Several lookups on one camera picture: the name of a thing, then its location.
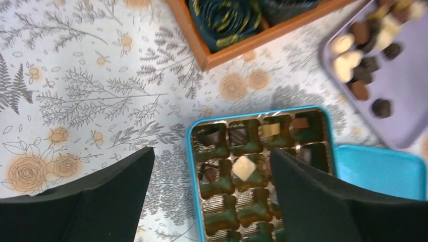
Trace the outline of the teal chocolate box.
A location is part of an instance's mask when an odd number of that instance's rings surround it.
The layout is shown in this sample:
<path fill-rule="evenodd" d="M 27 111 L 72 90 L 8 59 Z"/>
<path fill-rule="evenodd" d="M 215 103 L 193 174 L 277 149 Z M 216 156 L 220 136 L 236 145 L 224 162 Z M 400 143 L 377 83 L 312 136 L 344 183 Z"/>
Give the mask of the teal chocolate box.
<path fill-rule="evenodd" d="M 199 241 L 286 241 L 270 172 L 275 148 L 334 174 L 328 112 L 309 105 L 203 118 L 186 148 Z"/>

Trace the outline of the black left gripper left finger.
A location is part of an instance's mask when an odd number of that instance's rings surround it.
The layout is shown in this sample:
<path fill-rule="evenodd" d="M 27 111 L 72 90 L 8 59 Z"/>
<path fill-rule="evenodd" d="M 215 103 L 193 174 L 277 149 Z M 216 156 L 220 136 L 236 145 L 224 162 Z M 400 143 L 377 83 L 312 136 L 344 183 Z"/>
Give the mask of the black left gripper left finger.
<path fill-rule="evenodd" d="M 133 241 L 154 160 L 145 147 L 38 195 L 1 199 L 1 241 Z"/>

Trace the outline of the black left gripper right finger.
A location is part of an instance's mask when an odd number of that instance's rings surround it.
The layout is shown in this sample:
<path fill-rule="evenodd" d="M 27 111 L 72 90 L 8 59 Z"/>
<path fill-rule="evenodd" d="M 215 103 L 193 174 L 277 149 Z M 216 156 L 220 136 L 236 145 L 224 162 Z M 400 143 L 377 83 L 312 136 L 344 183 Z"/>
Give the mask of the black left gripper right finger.
<path fill-rule="evenodd" d="M 270 167 L 287 241 L 427 241 L 427 201 L 357 187 L 279 148 Z"/>

